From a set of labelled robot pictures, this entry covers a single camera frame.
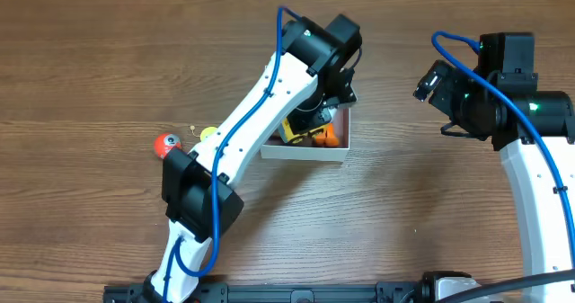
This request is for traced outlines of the white plush duck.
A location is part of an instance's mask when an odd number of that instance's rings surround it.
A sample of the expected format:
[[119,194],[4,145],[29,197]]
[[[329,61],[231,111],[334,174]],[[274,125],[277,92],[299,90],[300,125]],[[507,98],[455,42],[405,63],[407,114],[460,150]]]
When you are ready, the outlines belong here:
[[340,139],[337,137],[334,131],[334,126],[332,123],[322,126],[313,135],[314,144],[317,147],[339,147]]

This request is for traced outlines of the red ball toy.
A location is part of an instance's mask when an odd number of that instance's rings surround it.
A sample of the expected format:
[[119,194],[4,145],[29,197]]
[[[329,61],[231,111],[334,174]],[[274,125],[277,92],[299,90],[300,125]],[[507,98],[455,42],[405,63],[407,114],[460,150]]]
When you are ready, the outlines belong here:
[[181,140],[172,133],[164,133],[158,136],[154,142],[155,154],[164,159],[173,148],[181,148]]

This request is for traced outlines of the yellow blue toy excavator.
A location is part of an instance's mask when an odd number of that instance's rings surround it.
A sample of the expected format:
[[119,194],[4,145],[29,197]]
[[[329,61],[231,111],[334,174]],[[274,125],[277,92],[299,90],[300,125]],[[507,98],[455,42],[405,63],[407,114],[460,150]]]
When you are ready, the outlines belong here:
[[313,138],[324,133],[328,125],[329,123],[318,120],[290,122],[288,118],[285,118],[281,122],[278,131],[285,144],[295,145],[306,138]]

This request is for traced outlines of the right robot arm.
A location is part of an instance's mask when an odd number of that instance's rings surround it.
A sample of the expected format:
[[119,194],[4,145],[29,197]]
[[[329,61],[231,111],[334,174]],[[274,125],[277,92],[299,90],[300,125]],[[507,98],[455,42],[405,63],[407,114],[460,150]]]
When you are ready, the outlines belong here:
[[562,91],[540,91],[535,38],[529,32],[478,40],[437,31],[441,59],[413,95],[443,112],[444,136],[489,139],[515,203],[523,276],[481,284],[464,272],[426,272],[411,302],[574,300],[574,104]]

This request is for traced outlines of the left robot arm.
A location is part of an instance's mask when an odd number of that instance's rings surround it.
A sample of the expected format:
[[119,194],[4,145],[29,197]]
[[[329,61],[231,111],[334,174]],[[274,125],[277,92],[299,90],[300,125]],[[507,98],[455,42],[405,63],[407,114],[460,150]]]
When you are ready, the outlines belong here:
[[160,267],[138,302],[183,302],[214,267],[220,238],[237,220],[237,184],[274,134],[292,144],[316,136],[357,96],[352,58],[362,52],[360,27],[343,14],[326,27],[294,14],[277,20],[276,49],[261,77],[216,130],[185,152],[162,141],[162,199],[169,236]]

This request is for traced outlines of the yellow wooden rattle drum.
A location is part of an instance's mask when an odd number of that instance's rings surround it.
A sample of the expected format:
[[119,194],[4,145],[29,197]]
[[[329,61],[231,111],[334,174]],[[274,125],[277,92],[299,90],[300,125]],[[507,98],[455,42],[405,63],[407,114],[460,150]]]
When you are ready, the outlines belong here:
[[196,127],[194,125],[190,125],[190,132],[194,137],[198,138],[200,141],[204,141],[206,138],[210,137],[211,135],[217,132],[217,127],[210,126],[204,128],[201,132],[197,132]]

